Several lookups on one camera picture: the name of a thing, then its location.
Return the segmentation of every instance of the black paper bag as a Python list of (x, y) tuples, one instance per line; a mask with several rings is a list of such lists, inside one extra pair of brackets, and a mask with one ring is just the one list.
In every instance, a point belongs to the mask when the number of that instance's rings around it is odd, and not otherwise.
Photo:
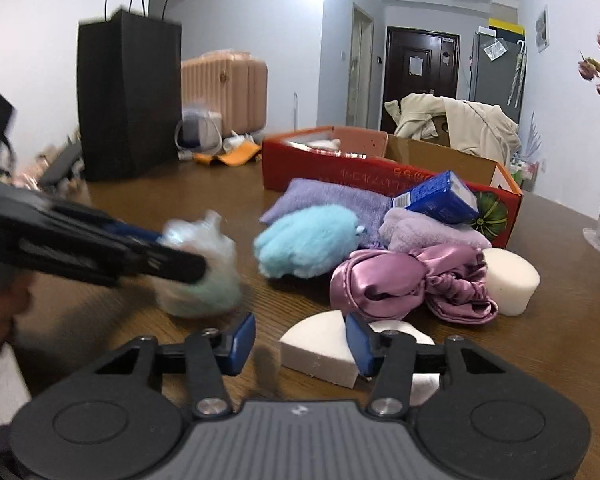
[(77, 91), (87, 180), (178, 160), (182, 28), (120, 9), (78, 29)]

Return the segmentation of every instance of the purple pillow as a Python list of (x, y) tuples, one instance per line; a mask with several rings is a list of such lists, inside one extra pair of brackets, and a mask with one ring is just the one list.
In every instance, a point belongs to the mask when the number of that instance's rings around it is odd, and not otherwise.
[(360, 235), (360, 246), (365, 248), (381, 247), (378, 231), (384, 215), (391, 207), (391, 199), (372, 191), (340, 184), (295, 178), (289, 184), (284, 195), (262, 215), (260, 222), (271, 225), (284, 215), (294, 211), (327, 204), (341, 205), (358, 216), (360, 224), (366, 227), (366, 234)]

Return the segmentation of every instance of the white sponge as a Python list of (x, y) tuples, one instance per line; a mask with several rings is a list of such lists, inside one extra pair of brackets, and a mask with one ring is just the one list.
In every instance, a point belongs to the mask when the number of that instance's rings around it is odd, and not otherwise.
[(504, 316), (519, 316), (540, 285), (540, 274), (524, 258), (504, 249), (485, 249), (484, 259), (489, 297)]
[[(421, 344), (433, 339), (403, 321), (371, 323), (376, 332), (399, 330), (411, 334)], [(353, 388), (358, 378), (356, 362), (347, 345), (346, 330), (339, 310), (322, 312), (303, 319), (280, 338), (282, 365), (311, 377)], [(414, 374), (411, 405), (420, 405), (438, 389), (438, 374)]]

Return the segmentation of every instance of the door frame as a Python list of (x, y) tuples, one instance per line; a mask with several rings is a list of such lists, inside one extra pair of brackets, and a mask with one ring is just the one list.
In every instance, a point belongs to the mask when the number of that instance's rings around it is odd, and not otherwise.
[[(365, 102), (365, 106), (366, 106), (366, 118), (365, 118), (365, 125), (364, 128), (368, 128), (368, 124), (369, 124), (369, 107), (371, 104), (371, 85), (372, 85), (372, 77), (373, 77), (373, 60), (374, 60), (374, 40), (375, 40), (375, 31), (376, 31), (376, 20), (373, 19), (373, 17), (371, 17), (368, 12), (365, 12), (364, 9), (362, 9), (361, 7), (357, 6), (356, 4), (353, 4), (351, 7), (351, 33), (349, 35), (349, 70), (351, 69), (351, 53), (353, 51), (353, 27), (356, 23), (356, 12), (359, 12), (360, 14), (362, 14), (368, 21), (369, 21), (369, 26), (368, 28), (370, 29), (370, 38), (371, 38), (371, 44), (369, 45), (369, 63), (368, 63), (368, 88), (366, 89), (366, 102)], [(360, 68), (362, 68), (362, 52), (361, 52), (361, 56), (360, 56)], [(359, 74), (358, 74), (358, 95), (360, 95), (360, 69), (359, 69)], [(345, 102), (345, 114), (349, 111), (349, 86), (347, 85), (347, 101)]]
[(391, 34), (392, 32), (400, 32), (406, 30), (408, 32), (420, 32), (422, 34), (427, 34), (428, 36), (436, 36), (438, 38), (454, 38), (455, 46), (454, 46), (454, 80), (455, 84), (455, 95), (454, 99), (458, 95), (458, 76), (460, 74), (460, 35), (459, 34), (451, 34), (450, 32), (437, 32), (433, 30), (425, 30), (423, 28), (413, 28), (413, 27), (387, 27), (386, 28), (386, 47), (384, 50), (384, 73), (382, 75), (382, 99), (380, 102), (380, 119), (378, 123), (378, 127), (380, 128), (380, 124), (382, 124), (382, 112), (384, 111), (384, 89), (386, 86), (386, 76), (389, 71), (389, 64), (387, 60), (389, 59), (389, 50), (391, 49)]

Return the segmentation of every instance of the human hand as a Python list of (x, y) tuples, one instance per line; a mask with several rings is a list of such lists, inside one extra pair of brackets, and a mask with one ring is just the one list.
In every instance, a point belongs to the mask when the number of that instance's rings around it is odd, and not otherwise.
[(19, 272), (10, 288), (0, 292), (0, 350), (13, 330), (13, 317), (29, 309), (31, 296), (29, 287), (33, 284), (31, 272)]

